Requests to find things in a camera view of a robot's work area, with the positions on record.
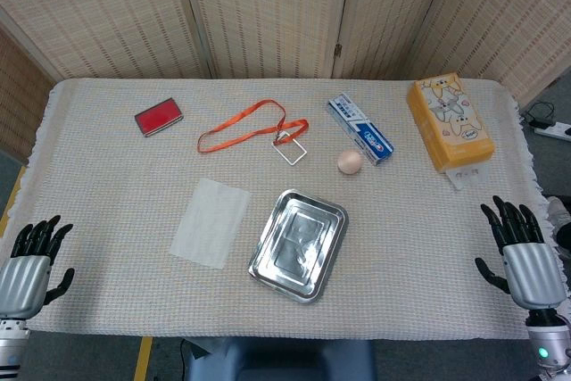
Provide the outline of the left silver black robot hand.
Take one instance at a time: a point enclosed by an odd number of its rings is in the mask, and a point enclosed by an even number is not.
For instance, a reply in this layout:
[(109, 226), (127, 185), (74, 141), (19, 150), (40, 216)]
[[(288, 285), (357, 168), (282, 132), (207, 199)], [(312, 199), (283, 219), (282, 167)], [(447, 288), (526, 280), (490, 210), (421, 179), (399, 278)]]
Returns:
[(69, 290), (75, 269), (66, 269), (60, 284), (50, 289), (49, 281), (63, 239), (73, 229), (59, 226), (56, 215), (26, 225), (16, 236), (9, 258), (1, 267), (1, 319), (28, 320)]

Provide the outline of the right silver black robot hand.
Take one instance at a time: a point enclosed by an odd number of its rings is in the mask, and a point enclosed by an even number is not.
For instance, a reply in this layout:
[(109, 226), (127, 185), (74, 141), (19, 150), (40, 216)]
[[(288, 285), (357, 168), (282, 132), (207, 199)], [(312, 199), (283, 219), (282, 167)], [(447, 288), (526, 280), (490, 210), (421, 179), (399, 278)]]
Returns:
[(523, 204), (515, 206), (497, 195), (492, 200), (494, 208), (482, 204), (481, 210), (501, 256), (504, 275), (493, 273), (481, 258), (475, 259), (478, 272), (525, 310), (557, 309), (567, 298), (566, 287), (537, 218)]

